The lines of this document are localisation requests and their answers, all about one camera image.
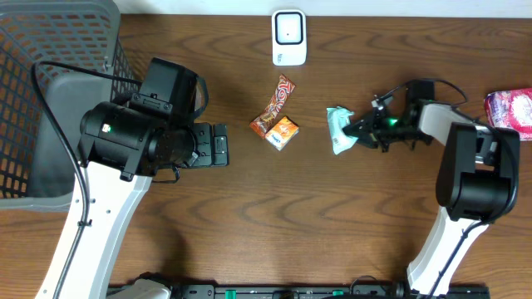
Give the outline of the teal snack wrapper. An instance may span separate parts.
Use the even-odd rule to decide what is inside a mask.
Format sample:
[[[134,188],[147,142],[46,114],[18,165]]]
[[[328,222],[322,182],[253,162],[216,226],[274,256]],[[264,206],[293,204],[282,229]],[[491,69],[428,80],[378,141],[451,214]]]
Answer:
[[[343,129],[351,124],[350,118],[353,115],[355,113],[345,107],[336,106],[327,108],[329,134],[332,141],[332,150],[335,155],[351,149],[358,140],[357,137],[348,136],[343,132]]]

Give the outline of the orange small snack packet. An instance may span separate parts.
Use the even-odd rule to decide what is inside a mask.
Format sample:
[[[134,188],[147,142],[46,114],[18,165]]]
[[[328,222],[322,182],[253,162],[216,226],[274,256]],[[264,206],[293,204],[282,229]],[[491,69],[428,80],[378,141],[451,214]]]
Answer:
[[[299,127],[287,116],[284,116],[265,135],[265,139],[277,150],[282,150],[285,145],[299,132]]]

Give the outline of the red chocolate bar wrapper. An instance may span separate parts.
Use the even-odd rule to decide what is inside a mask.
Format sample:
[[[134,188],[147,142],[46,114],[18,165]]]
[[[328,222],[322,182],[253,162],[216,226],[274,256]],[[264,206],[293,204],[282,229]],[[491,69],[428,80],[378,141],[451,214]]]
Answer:
[[[279,76],[278,84],[266,108],[250,122],[249,127],[262,139],[272,128],[279,112],[287,99],[292,95],[296,85],[284,74]]]

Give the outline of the red purple snack bag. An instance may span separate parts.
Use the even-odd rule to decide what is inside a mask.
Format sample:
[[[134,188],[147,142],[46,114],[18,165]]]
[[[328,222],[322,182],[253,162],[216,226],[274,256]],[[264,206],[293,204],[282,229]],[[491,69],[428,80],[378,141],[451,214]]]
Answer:
[[[531,140],[531,89],[490,93],[484,100],[491,126],[515,130],[521,140]]]

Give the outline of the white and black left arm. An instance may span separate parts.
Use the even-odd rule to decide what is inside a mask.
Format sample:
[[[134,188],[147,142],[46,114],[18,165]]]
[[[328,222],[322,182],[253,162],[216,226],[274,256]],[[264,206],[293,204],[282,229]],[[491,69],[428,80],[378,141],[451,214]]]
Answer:
[[[229,163],[226,125],[198,123],[188,100],[179,107],[136,95],[127,105],[103,102],[80,123],[76,187],[39,298],[170,298],[155,278],[109,287],[132,215],[161,169]]]

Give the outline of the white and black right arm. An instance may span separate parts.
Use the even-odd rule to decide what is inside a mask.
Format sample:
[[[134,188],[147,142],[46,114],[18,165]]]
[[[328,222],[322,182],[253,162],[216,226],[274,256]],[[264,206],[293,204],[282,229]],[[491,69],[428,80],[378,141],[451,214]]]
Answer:
[[[436,78],[402,84],[405,110],[392,117],[393,93],[376,96],[372,110],[343,127],[360,145],[387,152],[392,143],[436,140],[445,150],[436,180],[436,221],[421,251],[406,269],[408,292],[418,298],[447,295],[454,272],[472,243],[515,206],[519,187],[520,137],[462,113],[436,99]]]

